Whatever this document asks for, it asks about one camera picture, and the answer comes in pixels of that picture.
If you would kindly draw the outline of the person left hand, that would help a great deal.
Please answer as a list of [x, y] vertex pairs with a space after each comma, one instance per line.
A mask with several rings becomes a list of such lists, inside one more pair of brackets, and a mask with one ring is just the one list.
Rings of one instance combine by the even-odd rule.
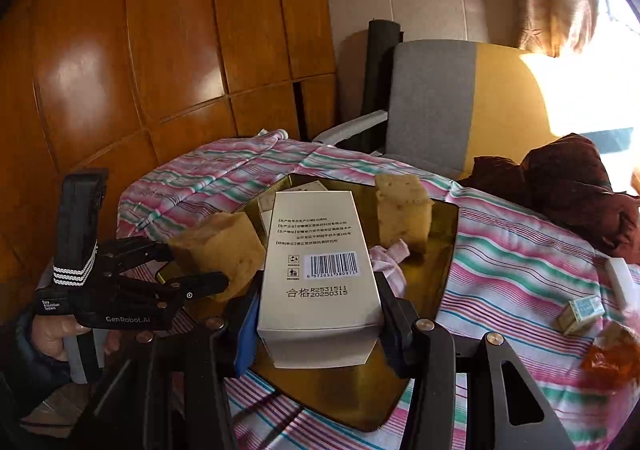
[[43, 355], [58, 361], [67, 361], [64, 348], [66, 337], [89, 333], [73, 316], [35, 316], [32, 320], [32, 344]]

